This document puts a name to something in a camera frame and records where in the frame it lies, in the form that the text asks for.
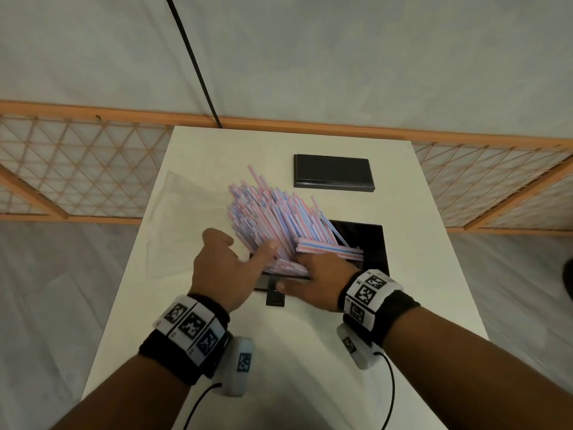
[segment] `black cable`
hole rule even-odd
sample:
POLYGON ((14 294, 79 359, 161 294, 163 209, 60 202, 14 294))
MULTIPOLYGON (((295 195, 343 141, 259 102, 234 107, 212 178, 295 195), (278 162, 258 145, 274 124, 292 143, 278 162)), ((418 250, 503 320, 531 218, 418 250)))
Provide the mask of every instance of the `black cable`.
POLYGON ((185 421, 185 425, 183 426, 183 430, 187 430, 187 426, 189 425, 189 421, 191 421, 191 417, 193 416, 193 413, 195 412, 195 409, 197 409, 197 406, 199 405, 199 402, 201 400, 203 400, 203 397, 205 397, 205 395, 207 394, 207 392, 209 392, 212 389, 215 388, 220 388, 221 386, 223 386, 221 383, 215 383, 214 385, 211 385, 210 387, 208 387, 207 389, 205 389, 205 392, 203 392, 201 394, 201 397, 199 397, 199 399, 197 400, 197 402, 195 403, 195 405, 193 406, 193 410, 191 411, 191 413, 189 414, 189 417, 187 418, 187 421, 185 421))
POLYGON ((396 394, 396 383, 394 382, 394 372, 392 371, 392 365, 390 365, 390 361, 388 360, 386 355, 384 353, 380 353, 379 351, 377 351, 374 354, 382 356, 384 358, 384 360, 388 364, 388 368, 390 369, 390 377, 392 378, 392 399, 390 400, 390 410, 388 411, 388 416, 386 417, 384 425, 382 426, 382 430, 384 430, 388 425, 388 421, 390 421, 390 416, 392 415, 392 409, 394 409, 394 395, 396 394))
POLYGON ((189 53, 189 57, 191 58, 191 62, 193 63, 193 67, 195 68, 195 72, 197 73, 197 78, 201 83, 201 88, 203 89, 203 93, 205 94, 205 98, 207 99, 207 103, 209 104, 209 108, 211 108, 211 113, 215 118, 215 122, 217 122, 217 126, 219 128, 223 128, 221 125, 221 121, 219 121, 219 116, 215 111, 215 107, 213 107, 213 103, 211 102, 211 97, 209 96, 209 92, 207 91, 207 86, 205 86, 205 82, 203 81, 203 76, 201 75, 201 71, 199 70, 199 65, 197 64, 197 59, 195 59, 195 54, 193 53, 193 49, 191 48, 191 44, 189 43, 189 39, 187 38, 187 33, 185 33, 185 28, 183 27, 183 23, 181 22, 181 18, 177 13, 177 9, 175 8, 175 4, 173 4, 173 0, 166 0, 167 4, 169 5, 169 9, 171 9, 171 14, 173 15, 173 19, 177 24, 177 28, 179 29, 179 33, 181 33, 181 37, 183 38, 183 42, 185 43, 185 48, 187 48, 187 52, 189 53))

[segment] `bundle of straws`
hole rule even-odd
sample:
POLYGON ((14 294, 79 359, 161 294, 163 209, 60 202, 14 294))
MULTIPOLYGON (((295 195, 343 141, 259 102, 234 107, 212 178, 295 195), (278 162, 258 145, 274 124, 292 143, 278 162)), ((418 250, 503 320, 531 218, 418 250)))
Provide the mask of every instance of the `bundle of straws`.
POLYGON ((237 238, 255 253, 268 239, 278 242, 276 261, 265 268, 274 274, 308 276, 307 269, 295 262, 297 252, 333 252, 347 260, 362 261, 363 251, 351 248, 326 218, 314 196, 309 208, 295 193, 292 195, 271 188, 263 175, 248 166, 257 187, 242 180, 232 184, 229 191, 235 198, 229 205, 229 218, 237 238))

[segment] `lattice panel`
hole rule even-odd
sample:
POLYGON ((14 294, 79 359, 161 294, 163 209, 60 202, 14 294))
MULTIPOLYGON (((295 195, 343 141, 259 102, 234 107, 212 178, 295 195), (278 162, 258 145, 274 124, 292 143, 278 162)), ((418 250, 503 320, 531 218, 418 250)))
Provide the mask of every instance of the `lattice panel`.
POLYGON ((488 228, 573 230, 573 174, 509 210, 488 228))
POLYGON ((0 186, 0 214, 45 214, 0 186))
POLYGON ((69 214, 141 217, 171 131, 4 115, 0 164, 69 214))
POLYGON ((413 146, 443 223, 452 227, 466 225, 571 155, 560 150, 413 146))

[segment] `black and white square code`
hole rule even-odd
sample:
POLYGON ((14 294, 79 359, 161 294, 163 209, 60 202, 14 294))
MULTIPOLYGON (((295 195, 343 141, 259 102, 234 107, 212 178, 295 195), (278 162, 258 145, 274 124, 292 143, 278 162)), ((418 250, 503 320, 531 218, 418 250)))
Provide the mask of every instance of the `black and white square code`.
POLYGON ((177 328, 187 335, 191 340, 201 332, 207 323, 201 317, 199 317, 195 312, 190 313, 187 318, 185 318, 177 328))
POLYGON ((188 308, 186 306, 178 303, 163 318, 165 318, 168 322, 175 324, 175 322, 187 311, 187 309, 188 308))
POLYGON ((376 291, 367 287, 366 285, 361 285, 360 289, 354 295, 355 298, 360 300, 365 305, 368 305, 374 296, 376 295, 376 291))
POLYGON ((211 329, 207 329, 197 343, 197 348, 206 356, 211 353, 212 348, 215 347, 215 344, 217 344, 218 341, 219 338, 217 338, 213 331, 211 329))
POLYGON ((364 310, 359 307, 356 303, 350 302, 350 314, 352 318, 358 321, 360 324, 364 323, 364 310))
POLYGON ((248 373, 250 369, 250 353, 239 354, 239 364, 237 365, 237 373, 248 373))
POLYGON ((346 350, 348 350, 348 353, 353 354, 356 351, 356 347, 354 346, 354 343, 349 337, 343 339, 342 344, 344 344, 346 350))
POLYGON ((376 289, 381 289, 384 285, 386 285, 386 281, 379 278, 378 276, 370 276, 364 282, 376 289))

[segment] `hand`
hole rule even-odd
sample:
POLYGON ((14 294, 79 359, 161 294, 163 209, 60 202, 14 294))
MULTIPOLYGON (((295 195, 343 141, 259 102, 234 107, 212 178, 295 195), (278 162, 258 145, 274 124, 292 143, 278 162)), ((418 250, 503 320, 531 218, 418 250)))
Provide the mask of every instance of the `hand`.
POLYGON ((190 292, 210 297, 231 313, 254 290, 263 268, 275 256, 277 243, 266 241, 247 262, 241 262, 229 248, 233 238, 218 229, 205 229, 204 247, 193 262, 190 292))
POLYGON ((358 268, 334 253, 305 253, 297 261, 307 268, 312 281, 303 284, 284 279, 277 283, 277 291, 298 297, 318 309, 338 311, 338 296, 358 268))

